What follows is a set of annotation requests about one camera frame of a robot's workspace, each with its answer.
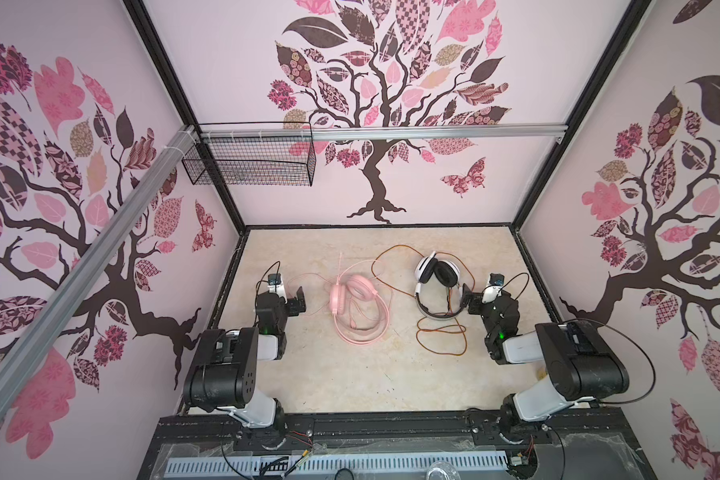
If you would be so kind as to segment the pink headphones with cable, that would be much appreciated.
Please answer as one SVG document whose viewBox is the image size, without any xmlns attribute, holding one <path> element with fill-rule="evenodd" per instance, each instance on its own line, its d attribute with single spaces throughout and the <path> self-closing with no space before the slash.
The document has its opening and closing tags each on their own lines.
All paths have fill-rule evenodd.
<svg viewBox="0 0 720 480">
<path fill-rule="evenodd" d="M 376 283 L 359 270 L 361 266 L 373 265 L 374 260 L 366 258 L 344 266 L 340 255 L 333 277 L 318 272 L 301 273 L 286 282 L 286 292 L 295 293 L 298 281 L 319 280 L 318 306 L 308 307 L 306 316 L 329 315 L 342 341 L 354 346 L 370 346 L 381 341 L 391 326 L 389 303 Z"/>
</svg>

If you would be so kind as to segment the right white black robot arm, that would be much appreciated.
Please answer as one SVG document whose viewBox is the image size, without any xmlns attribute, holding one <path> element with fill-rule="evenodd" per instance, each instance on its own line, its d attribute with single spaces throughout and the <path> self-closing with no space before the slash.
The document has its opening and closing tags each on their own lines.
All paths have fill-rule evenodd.
<svg viewBox="0 0 720 480">
<path fill-rule="evenodd" d="M 481 317 L 490 358 L 499 365 L 541 362 L 546 370 L 546 376 L 532 387 L 503 400 L 497 424 L 505 440 L 519 442 L 523 424 L 541 423 L 581 401 L 627 391 L 630 380 L 625 365 L 592 322 L 539 323 L 520 335 L 517 299 L 496 286 L 489 290 L 484 295 L 463 286 L 465 298 L 460 305 Z"/>
</svg>

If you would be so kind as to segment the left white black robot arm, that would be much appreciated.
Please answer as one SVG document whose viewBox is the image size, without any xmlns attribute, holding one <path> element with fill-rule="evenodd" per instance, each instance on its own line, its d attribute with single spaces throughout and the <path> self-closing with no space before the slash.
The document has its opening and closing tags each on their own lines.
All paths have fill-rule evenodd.
<svg viewBox="0 0 720 480">
<path fill-rule="evenodd" d="M 184 404 L 206 413 L 225 413 L 251 430 L 283 434 L 284 409 L 279 400 L 258 389 L 257 370 L 261 362 L 284 357 L 288 319 L 306 310 L 303 289 L 291 298 L 265 292 L 256 297 L 256 325 L 203 332 L 185 380 Z"/>
</svg>

